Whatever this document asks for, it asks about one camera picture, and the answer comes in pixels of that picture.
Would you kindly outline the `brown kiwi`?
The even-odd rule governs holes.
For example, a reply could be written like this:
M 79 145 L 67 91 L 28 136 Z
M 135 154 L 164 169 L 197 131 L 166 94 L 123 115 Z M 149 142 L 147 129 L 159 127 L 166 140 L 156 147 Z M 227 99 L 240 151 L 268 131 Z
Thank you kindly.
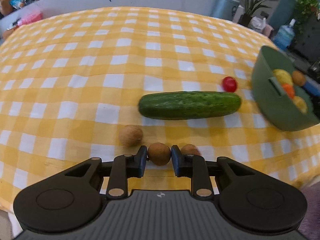
M 151 144 L 148 148 L 147 154 L 149 160 L 157 166 L 164 166 L 171 159 L 170 148 L 160 142 Z
M 125 147 L 137 146 L 143 139 L 143 131 L 139 126 L 126 125 L 119 132 L 119 141 Z
M 193 144 L 184 145 L 181 148 L 181 153 L 183 155 L 199 155 L 199 156 L 201 156 L 199 149 Z

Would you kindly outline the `green cucumber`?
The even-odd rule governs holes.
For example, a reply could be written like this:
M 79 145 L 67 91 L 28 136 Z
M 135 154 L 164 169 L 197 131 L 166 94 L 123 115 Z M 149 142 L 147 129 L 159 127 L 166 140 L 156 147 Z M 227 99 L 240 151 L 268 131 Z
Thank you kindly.
M 241 103 L 241 97 L 231 92 L 165 92 L 142 96 L 138 111 L 158 120 L 206 119 L 233 114 Z

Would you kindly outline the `yellow lemon in bowl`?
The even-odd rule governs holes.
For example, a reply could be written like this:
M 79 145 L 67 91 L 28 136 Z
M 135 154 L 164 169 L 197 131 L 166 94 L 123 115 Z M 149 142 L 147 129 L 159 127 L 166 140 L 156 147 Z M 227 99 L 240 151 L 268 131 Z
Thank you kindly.
M 288 84 L 293 86 L 292 76 L 289 72 L 283 69 L 274 69 L 273 74 L 281 85 Z

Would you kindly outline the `green plastic bowl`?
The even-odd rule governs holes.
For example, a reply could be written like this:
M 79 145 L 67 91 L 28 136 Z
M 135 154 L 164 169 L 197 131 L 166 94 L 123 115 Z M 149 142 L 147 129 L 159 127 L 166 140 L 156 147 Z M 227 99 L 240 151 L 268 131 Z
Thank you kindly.
M 310 96 L 297 85 L 293 86 L 295 95 L 306 103 L 307 112 L 302 113 L 274 75 L 276 69 L 289 74 L 295 70 L 286 55 L 272 47 L 262 46 L 251 76 L 252 93 L 261 112 L 270 123 L 283 131 L 300 131 L 319 124 Z

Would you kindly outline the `blue water jug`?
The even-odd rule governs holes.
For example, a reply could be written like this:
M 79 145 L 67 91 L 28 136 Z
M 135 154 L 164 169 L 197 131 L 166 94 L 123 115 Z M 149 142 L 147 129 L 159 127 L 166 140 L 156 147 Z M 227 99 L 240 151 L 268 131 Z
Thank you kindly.
M 288 25 L 282 25 L 276 35 L 272 38 L 273 43 L 281 50 L 285 51 L 295 37 L 293 18 Z

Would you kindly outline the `dark cabinet with plants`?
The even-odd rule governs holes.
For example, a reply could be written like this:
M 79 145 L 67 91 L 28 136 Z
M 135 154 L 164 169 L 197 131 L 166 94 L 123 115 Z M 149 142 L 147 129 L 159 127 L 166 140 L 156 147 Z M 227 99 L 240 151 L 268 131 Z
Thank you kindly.
M 310 62 L 319 59 L 319 1 L 295 0 L 293 49 Z

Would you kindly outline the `red cherry tomato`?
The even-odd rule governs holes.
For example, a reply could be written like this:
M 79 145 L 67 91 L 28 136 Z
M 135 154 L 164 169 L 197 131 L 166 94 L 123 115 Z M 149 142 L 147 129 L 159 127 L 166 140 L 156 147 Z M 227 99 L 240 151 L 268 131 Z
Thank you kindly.
M 238 88 L 238 84 L 236 79 L 234 79 L 233 77 L 227 76 L 222 80 L 222 87 L 225 92 L 234 93 Z

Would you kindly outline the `yellow checkered tablecloth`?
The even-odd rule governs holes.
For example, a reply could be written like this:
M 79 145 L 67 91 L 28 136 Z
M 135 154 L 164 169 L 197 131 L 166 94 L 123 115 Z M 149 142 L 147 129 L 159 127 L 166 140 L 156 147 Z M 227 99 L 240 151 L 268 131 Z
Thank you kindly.
M 259 112 L 251 72 L 271 41 L 233 22 L 151 8 L 101 8 L 17 29 L 1 45 L 1 209 L 21 189 L 91 157 L 127 149 L 126 125 L 150 145 L 197 146 L 300 186 L 319 175 L 319 127 L 283 132 Z M 220 91 L 238 83 L 238 112 L 203 120 L 151 120 L 144 94 Z

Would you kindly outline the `potted spiky plant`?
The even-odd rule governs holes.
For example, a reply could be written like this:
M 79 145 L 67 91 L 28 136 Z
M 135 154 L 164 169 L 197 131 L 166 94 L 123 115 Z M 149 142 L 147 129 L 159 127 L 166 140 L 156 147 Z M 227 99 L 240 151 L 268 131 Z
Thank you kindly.
M 276 2 L 277 0 L 244 0 L 244 13 L 241 15 L 239 19 L 239 24 L 248 27 L 251 19 L 253 18 L 253 14 L 261 8 L 270 9 L 267 2 Z

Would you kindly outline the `blue-grey trash can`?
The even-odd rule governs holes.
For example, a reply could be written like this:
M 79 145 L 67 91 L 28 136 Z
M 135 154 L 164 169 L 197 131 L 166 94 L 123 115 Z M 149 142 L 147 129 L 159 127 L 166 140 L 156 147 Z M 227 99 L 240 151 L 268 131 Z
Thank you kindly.
M 232 21 L 239 4 L 239 0 L 216 0 L 210 16 Z

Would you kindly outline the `long grey counter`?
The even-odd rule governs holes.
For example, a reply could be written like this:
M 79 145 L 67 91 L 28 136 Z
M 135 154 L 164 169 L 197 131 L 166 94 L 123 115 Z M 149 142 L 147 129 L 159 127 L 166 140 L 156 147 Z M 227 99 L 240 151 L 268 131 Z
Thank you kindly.
M 23 18 L 33 11 L 40 11 L 43 18 L 50 18 L 102 7 L 150 7 L 209 16 L 215 2 L 216 0 L 39 0 L 2 18 L 1 32 L 4 32 L 18 18 Z

